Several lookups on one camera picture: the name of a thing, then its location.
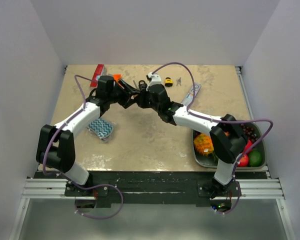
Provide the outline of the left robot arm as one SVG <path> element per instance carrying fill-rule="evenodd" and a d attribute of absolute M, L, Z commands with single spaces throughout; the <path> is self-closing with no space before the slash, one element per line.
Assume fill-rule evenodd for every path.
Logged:
<path fill-rule="evenodd" d="M 55 169 L 76 183 L 76 191 L 82 196 L 89 196 L 94 184 L 88 180 L 89 172 L 76 163 L 75 138 L 91 122 L 100 118 L 111 104 L 118 103 L 125 109 L 135 103 L 133 99 L 140 90 L 122 79 L 104 75 L 97 81 L 83 104 L 69 117 L 55 125 L 44 125 L 39 134 L 36 161 L 46 167 Z"/>

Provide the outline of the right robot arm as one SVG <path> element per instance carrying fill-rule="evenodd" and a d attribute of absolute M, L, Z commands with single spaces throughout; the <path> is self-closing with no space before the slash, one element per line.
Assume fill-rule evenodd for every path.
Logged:
<path fill-rule="evenodd" d="M 233 179 L 235 162 L 248 143 L 248 137 L 232 115 L 217 117 L 191 111 L 187 106 L 171 101 L 161 84 L 140 90 L 134 100 L 140 108 L 153 109 L 165 123 L 187 127 L 208 135 L 218 158 L 213 177 L 213 192 L 223 197 L 231 190 L 230 182 Z"/>

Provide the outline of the yellow padlock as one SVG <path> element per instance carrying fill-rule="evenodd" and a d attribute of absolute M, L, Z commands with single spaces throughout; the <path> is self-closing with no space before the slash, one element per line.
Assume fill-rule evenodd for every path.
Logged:
<path fill-rule="evenodd" d="M 172 87 L 173 86 L 173 80 L 170 77 L 166 77 L 164 80 L 164 86 L 165 87 Z"/>

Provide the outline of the black padlock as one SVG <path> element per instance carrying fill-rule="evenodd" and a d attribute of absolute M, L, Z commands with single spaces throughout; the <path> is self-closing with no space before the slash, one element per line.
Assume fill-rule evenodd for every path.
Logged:
<path fill-rule="evenodd" d="M 138 88 L 140 91 L 145 91 L 148 87 L 148 84 L 144 80 L 138 82 Z"/>

